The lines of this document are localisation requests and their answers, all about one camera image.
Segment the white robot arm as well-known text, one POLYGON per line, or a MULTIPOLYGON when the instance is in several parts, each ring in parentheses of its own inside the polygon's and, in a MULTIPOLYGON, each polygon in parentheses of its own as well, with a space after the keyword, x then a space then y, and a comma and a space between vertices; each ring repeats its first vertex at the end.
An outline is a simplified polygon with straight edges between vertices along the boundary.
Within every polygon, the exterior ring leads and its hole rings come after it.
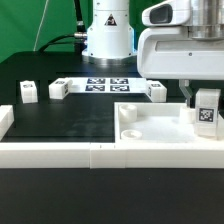
POLYGON ((161 0, 130 25, 129 0, 93 0, 82 57, 90 63, 134 59, 144 78, 224 80, 224 0, 161 0))

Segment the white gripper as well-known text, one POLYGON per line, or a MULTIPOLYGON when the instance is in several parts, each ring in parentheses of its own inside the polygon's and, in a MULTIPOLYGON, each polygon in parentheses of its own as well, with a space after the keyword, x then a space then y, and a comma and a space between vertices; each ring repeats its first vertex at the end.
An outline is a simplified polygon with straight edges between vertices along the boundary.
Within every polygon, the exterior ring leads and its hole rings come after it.
POLYGON ((224 80, 224 40, 199 41, 188 34, 186 27, 145 29, 138 41, 137 70, 145 78, 179 79, 190 106, 189 80, 224 80))

